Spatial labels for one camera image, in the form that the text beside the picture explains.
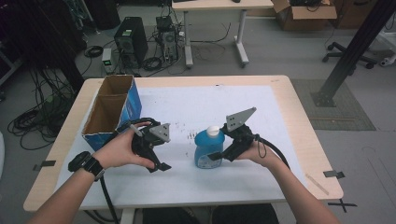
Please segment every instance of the metal pole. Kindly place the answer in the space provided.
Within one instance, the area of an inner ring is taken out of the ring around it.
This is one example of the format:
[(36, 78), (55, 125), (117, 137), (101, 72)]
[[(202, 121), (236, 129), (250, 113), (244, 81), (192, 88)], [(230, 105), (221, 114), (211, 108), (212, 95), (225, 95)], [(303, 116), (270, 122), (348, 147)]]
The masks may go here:
[(320, 88), (320, 91), (312, 93), (316, 106), (335, 106), (332, 100), (335, 93), (395, 10), (395, 0), (378, 0), (376, 2), (361, 28), (346, 48), (343, 56)]

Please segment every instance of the cardboard box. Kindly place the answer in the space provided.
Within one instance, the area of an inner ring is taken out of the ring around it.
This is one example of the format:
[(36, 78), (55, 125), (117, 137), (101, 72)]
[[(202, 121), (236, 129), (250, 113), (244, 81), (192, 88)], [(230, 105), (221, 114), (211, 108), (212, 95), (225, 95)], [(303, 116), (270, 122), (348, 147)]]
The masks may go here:
[(336, 19), (335, 6), (323, 0), (318, 7), (292, 7), (288, 0), (272, 0), (276, 20), (286, 31), (322, 30), (328, 19)]
[(141, 110), (133, 76), (108, 76), (93, 102), (82, 136), (96, 151), (124, 121), (139, 119)]
[(359, 29), (376, 0), (334, 0), (337, 18), (329, 20), (338, 29)]

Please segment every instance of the desk leg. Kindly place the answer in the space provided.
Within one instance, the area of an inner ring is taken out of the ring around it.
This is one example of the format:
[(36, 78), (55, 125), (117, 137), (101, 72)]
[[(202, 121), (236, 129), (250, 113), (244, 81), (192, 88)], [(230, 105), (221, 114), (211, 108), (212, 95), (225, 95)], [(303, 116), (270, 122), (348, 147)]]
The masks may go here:
[(190, 42), (190, 31), (189, 31), (189, 23), (188, 23), (188, 11), (184, 11), (184, 55), (186, 56), (186, 66), (191, 68), (193, 65), (192, 62), (192, 51), (191, 51), (191, 42)]
[(134, 208), (125, 208), (122, 210), (120, 224), (134, 224)]
[(238, 48), (239, 56), (241, 56), (241, 61), (242, 61), (243, 67), (245, 67), (245, 65), (248, 64), (248, 56), (247, 56), (247, 53), (245, 52), (244, 45), (242, 44), (242, 35), (244, 33), (246, 15), (247, 15), (247, 10), (242, 9), (241, 10), (241, 18), (239, 19), (238, 36), (234, 37), (236, 47)]

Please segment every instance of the blue cardboard box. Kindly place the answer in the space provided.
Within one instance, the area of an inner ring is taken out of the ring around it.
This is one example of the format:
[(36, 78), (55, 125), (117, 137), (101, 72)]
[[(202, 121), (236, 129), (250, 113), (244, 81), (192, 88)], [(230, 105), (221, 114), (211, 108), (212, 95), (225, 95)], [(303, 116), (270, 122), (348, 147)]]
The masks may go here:
[(96, 151), (123, 122), (139, 119), (141, 110), (142, 104), (133, 76), (105, 77), (82, 136)]

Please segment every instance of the cardboard box flap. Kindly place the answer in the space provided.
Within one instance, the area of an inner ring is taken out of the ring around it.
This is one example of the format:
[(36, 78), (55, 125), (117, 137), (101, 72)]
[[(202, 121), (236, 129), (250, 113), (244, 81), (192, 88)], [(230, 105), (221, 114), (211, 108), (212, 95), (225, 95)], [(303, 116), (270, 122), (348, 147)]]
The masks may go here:
[(126, 94), (98, 95), (82, 134), (113, 133), (119, 123), (125, 100)]
[(133, 76), (108, 76), (102, 83), (98, 95), (124, 94), (131, 88)]
[(288, 0), (271, 0), (274, 4), (274, 10), (276, 13), (290, 6)]
[(337, 12), (335, 11), (335, 7), (292, 7), (291, 13), (293, 14), (293, 18), (295, 20), (337, 19)]

